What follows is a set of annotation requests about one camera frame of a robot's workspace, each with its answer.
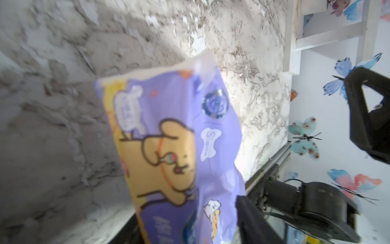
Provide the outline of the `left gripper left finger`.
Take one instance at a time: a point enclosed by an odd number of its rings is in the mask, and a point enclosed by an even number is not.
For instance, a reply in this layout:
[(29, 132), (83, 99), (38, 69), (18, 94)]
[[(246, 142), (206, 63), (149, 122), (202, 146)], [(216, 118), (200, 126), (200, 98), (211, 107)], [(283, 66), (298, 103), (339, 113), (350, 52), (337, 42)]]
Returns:
[(283, 240), (246, 196), (236, 198), (238, 228), (242, 244), (283, 244)]

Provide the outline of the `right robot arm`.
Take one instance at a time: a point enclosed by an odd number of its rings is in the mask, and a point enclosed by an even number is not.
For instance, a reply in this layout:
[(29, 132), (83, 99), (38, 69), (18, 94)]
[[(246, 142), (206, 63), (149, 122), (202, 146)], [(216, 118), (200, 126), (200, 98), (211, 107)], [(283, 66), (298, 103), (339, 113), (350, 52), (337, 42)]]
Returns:
[(335, 187), (301, 183), (299, 187), (269, 180), (264, 188), (265, 205), (271, 216), (323, 241), (339, 240), (358, 244), (357, 205)]

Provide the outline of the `purple tissue pack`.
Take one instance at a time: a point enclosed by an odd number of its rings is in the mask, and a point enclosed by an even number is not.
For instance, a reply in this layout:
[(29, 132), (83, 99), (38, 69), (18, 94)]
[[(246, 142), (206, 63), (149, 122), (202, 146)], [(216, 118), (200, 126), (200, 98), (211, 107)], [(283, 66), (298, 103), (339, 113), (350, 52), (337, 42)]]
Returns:
[(146, 244), (225, 244), (244, 195), (242, 133), (214, 53), (98, 79)]

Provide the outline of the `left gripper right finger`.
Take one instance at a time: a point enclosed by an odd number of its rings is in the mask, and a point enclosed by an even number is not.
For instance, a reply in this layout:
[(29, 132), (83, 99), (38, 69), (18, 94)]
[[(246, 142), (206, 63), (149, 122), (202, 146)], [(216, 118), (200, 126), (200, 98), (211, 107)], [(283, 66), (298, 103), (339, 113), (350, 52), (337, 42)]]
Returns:
[[(370, 157), (390, 163), (390, 79), (359, 67), (344, 79), (350, 117), (350, 140)], [(369, 111), (363, 86), (384, 98), (379, 108)]]

